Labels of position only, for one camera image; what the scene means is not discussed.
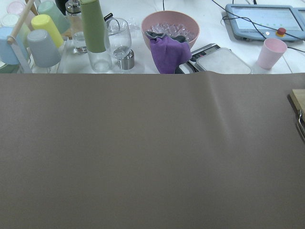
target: metal clip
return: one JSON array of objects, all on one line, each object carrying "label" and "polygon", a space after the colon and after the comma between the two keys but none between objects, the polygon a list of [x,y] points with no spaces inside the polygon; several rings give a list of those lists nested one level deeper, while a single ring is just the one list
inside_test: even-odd
[{"label": "metal clip", "polygon": [[302,137],[303,139],[305,140],[305,127],[303,126],[303,120],[302,120],[302,117],[303,117],[303,111],[302,110],[299,110],[298,111],[298,115],[299,115],[299,119],[298,119],[298,122],[297,122],[297,126],[299,127],[299,130],[302,134]]}]

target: clear glass bottle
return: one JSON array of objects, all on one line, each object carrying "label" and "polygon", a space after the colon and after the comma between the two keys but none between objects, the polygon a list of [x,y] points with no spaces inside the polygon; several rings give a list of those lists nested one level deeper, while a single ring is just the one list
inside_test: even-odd
[{"label": "clear glass bottle", "polygon": [[70,21],[70,30],[72,34],[72,41],[74,44],[74,51],[77,53],[86,53],[86,41],[82,29],[81,21],[81,6],[79,0],[69,0],[66,3],[66,15]]},{"label": "clear glass bottle", "polygon": [[109,38],[100,2],[99,0],[80,0],[80,3],[90,65],[96,73],[105,73],[112,68],[112,60],[106,51]]}]

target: black object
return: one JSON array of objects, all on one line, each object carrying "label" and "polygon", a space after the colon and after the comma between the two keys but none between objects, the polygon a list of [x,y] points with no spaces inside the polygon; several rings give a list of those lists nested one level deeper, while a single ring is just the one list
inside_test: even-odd
[{"label": "black object", "polygon": [[63,15],[66,15],[66,2],[68,0],[55,0],[56,6],[60,11],[63,13]]}]

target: digital scale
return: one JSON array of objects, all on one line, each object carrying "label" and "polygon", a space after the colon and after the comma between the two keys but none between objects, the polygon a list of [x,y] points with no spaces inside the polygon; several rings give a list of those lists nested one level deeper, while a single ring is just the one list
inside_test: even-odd
[{"label": "digital scale", "polygon": [[[256,23],[257,29],[266,38],[278,38],[283,41],[296,41],[298,38],[305,39],[304,10],[296,10],[292,6],[245,4],[228,4],[225,9],[230,19],[229,22],[234,36],[237,39],[246,41],[265,39],[248,19]],[[286,29],[286,34],[278,35],[277,30],[279,28]]]},{"label": "digital scale", "polygon": [[222,74],[250,74],[251,68],[231,50],[215,43],[208,44],[192,52],[192,58],[181,64],[176,74],[211,71]]}]

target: gray cup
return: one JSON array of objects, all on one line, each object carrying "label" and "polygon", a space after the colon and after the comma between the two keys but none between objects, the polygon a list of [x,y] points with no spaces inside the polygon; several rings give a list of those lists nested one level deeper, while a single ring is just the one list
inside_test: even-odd
[{"label": "gray cup", "polygon": [[61,55],[46,30],[33,30],[28,34],[28,44],[35,64],[50,68],[61,61]]}]

